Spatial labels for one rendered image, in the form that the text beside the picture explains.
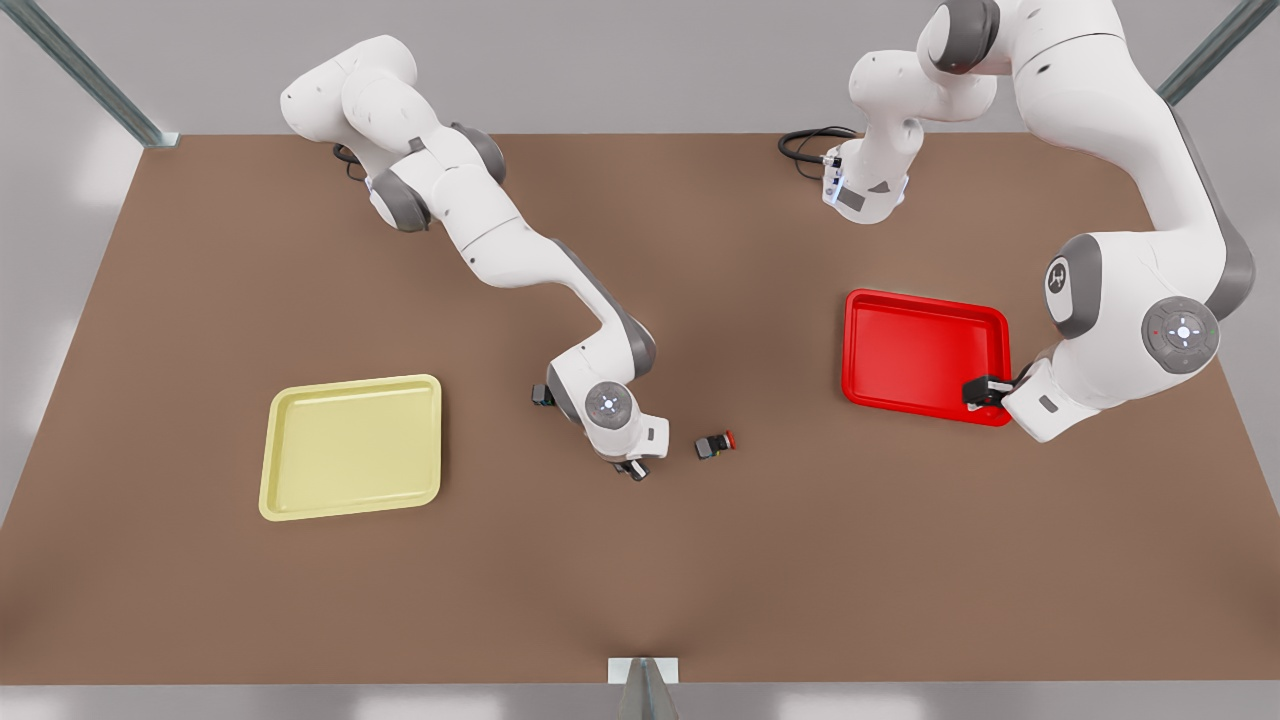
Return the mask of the yellow tray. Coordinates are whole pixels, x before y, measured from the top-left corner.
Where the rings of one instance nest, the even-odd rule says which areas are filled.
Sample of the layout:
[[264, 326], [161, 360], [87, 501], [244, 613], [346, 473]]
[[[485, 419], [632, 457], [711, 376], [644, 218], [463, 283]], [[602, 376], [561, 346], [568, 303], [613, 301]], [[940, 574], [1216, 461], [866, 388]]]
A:
[[259, 511], [269, 521], [412, 509], [442, 486], [434, 375], [291, 387], [271, 402]]

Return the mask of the silver frame post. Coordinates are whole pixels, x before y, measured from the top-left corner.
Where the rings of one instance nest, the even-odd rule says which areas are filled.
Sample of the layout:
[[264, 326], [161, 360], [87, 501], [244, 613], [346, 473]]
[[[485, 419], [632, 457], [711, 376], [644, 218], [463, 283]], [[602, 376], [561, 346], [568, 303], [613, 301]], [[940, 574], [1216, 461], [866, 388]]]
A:
[[611, 657], [608, 683], [623, 687], [617, 720], [680, 720], [668, 688], [678, 683], [676, 657]]
[[4, 12], [145, 149], [173, 149], [180, 136], [160, 129], [35, 0], [0, 0]]
[[1280, 0], [1240, 0], [1158, 86], [1157, 95], [1176, 106], [1277, 8]]

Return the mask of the red tray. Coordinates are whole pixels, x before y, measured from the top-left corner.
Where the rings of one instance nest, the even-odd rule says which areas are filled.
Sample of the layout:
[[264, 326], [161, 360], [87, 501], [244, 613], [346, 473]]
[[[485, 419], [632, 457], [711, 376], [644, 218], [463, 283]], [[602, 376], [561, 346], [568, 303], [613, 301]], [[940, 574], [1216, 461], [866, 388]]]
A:
[[1004, 427], [1010, 415], [969, 410], [963, 386], [1011, 374], [1009, 324], [993, 307], [878, 290], [845, 300], [841, 387], [854, 404]]

